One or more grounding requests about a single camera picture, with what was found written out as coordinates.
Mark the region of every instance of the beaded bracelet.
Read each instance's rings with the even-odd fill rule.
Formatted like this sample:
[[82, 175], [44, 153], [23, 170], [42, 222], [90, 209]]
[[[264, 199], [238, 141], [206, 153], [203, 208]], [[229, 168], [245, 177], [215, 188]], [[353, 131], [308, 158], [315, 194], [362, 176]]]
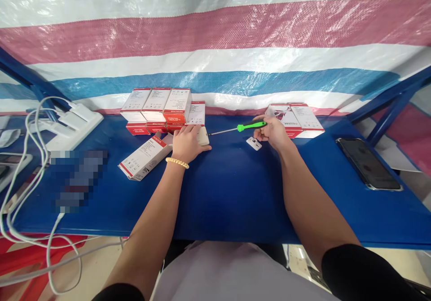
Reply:
[[180, 161], [180, 160], [177, 160], [177, 159], [173, 159], [172, 157], [167, 157], [166, 162], [174, 162], [176, 164], [179, 164], [179, 165], [185, 167], [186, 169], [189, 168], [189, 165], [187, 163]]

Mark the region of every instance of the blue metal frame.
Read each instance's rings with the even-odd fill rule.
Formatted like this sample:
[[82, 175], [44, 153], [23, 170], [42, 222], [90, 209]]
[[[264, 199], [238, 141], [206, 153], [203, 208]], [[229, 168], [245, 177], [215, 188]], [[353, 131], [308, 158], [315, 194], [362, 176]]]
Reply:
[[367, 141], [372, 146], [375, 146], [395, 121], [398, 114], [409, 103], [415, 92], [430, 82], [431, 66], [387, 89], [368, 104], [350, 114], [348, 118], [354, 124], [389, 106], [367, 137]]
[[[14, 59], [9, 53], [0, 47], [0, 70], [7, 74], [12, 79], [18, 81], [23, 86], [32, 90], [36, 98], [41, 101], [48, 96], [58, 96], [69, 100], [61, 91], [55, 88], [51, 83], [43, 80], [25, 65]], [[68, 110], [64, 104], [57, 100], [47, 100], [43, 106], [45, 108], [54, 108], [54, 103], [62, 110]], [[57, 122], [57, 117], [53, 111], [47, 110], [49, 118]]]

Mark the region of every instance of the blue tabletop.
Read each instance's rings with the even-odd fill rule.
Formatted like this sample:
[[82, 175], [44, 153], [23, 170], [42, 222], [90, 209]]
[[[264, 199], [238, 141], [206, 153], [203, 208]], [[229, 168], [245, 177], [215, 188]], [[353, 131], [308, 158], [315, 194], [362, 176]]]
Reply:
[[[208, 133], [249, 121], [250, 117], [206, 116]], [[294, 143], [359, 240], [366, 246], [429, 249], [431, 213], [400, 179], [405, 187], [401, 192], [367, 189], [335, 143], [339, 137], [362, 136], [346, 118], [326, 117], [320, 121], [326, 130], [324, 134], [314, 139], [295, 139]], [[23, 127], [22, 118], [13, 118], [10, 125], [19, 123]], [[75, 150], [106, 150], [108, 162], [86, 205], [78, 213], [67, 214], [58, 233], [130, 234], [166, 162], [160, 162], [141, 182], [128, 180], [117, 165], [150, 136], [132, 136], [125, 125], [122, 116], [105, 116]], [[251, 131], [233, 131], [211, 136], [212, 151], [200, 154], [190, 163], [181, 189], [174, 238], [299, 243], [284, 208], [278, 156], [268, 143], [255, 151], [246, 143], [251, 135]], [[22, 137], [1, 151], [22, 152]], [[34, 145], [30, 151], [34, 160], [18, 181], [23, 181], [40, 159]], [[59, 167], [52, 165], [47, 169], [26, 201], [15, 222], [18, 230], [51, 231], [57, 217], [53, 203], [69, 177]]]

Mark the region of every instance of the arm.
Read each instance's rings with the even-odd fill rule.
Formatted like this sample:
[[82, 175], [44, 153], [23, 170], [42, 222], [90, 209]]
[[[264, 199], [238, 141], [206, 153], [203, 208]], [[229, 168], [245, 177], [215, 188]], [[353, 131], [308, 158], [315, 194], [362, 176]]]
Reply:
[[321, 270], [323, 255], [343, 244], [360, 245], [338, 208], [316, 181], [284, 126], [275, 117], [258, 116], [268, 123], [255, 138], [269, 141], [280, 155], [283, 196], [287, 214], [311, 260]]
[[[211, 149], [209, 145], [199, 146], [197, 134], [200, 128], [189, 125], [175, 131], [172, 158], [190, 163], [199, 153]], [[114, 283], [128, 283], [137, 287], [146, 300], [150, 299], [172, 240], [184, 172], [183, 166], [167, 163], [160, 183], [133, 228], [104, 288]]]

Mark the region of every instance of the black sleeve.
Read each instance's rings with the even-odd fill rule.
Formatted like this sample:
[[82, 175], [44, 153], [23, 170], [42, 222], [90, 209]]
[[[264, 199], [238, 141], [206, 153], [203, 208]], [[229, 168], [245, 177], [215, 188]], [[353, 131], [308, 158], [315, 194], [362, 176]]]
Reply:
[[322, 259], [322, 276], [342, 301], [427, 301], [382, 257], [357, 245], [330, 249]]
[[100, 291], [92, 301], [145, 301], [139, 289], [131, 284], [116, 283]]

